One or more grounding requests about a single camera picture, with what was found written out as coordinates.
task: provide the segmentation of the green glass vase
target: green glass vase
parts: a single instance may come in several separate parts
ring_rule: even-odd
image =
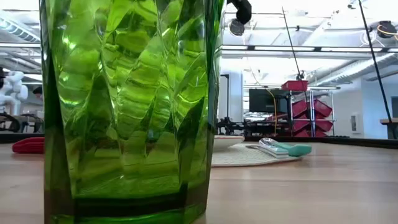
[[[206,209],[223,0],[41,0],[45,222]]]

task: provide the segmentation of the round woven placemat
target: round woven placemat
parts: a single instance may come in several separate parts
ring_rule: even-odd
[[[247,148],[253,144],[237,144],[224,150],[213,152],[212,167],[239,167],[239,166],[262,166],[278,162],[296,161],[301,157],[288,157],[277,159],[274,156],[258,149]]]

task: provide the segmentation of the white robot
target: white robot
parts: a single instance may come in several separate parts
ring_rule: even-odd
[[[0,113],[4,113],[6,105],[10,105],[10,114],[19,115],[21,108],[21,100],[26,100],[28,97],[28,89],[22,84],[22,72],[9,72],[8,75],[0,77],[3,82],[0,88]]]

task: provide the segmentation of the white wall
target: white wall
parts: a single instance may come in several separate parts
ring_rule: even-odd
[[[229,75],[229,117],[235,122],[243,121],[243,76],[240,59],[222,59],[221,73]],[[220,77],[218,97],[218,117],[226,117],[227,81]]]
[[[363,114],[361,90],[347,90],[333,95],[335,111],[335,135],[349,136],[352,138],[363,138]],[[351,116],[358,117],[357,131],[351,129]]]
[[[392,116],[392,96],[398,96],[398,85],[396,83],[383,82],[386,100]],[[364,132],[365,138],[387,139],[387,126],[380,123],[380,119],[387,119],[386,107],[382,98],[379,83],[362,83]]]
[[[397,70],[397,66],[390,66],[381,70],[381,75]],[[351,85],[341,85],[341,90],[334,94],[335,103],[335,133],[336,135],[352,138],[387,139],[387,127],[380,123],[380,119],[387,119],[380,86],[378,81],[368,82],[367,78],[375,77],[371,72],[354,80]],[[392,115],[392,96],[398,96],[398,75],[383,78],[387,104]],[[359,134],[351,132],[351,115],[359,114],[361,124]]]

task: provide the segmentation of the black computer monitor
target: black computer monitor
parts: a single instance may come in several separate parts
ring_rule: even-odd
[[[270,90],[275,96],[276,111],[278,113],[287,113],[289,106],[287,100],[288,91]],[[274,99],[267,90],[250,89],[249,90],[249,111],[262,113],[275,113]]]

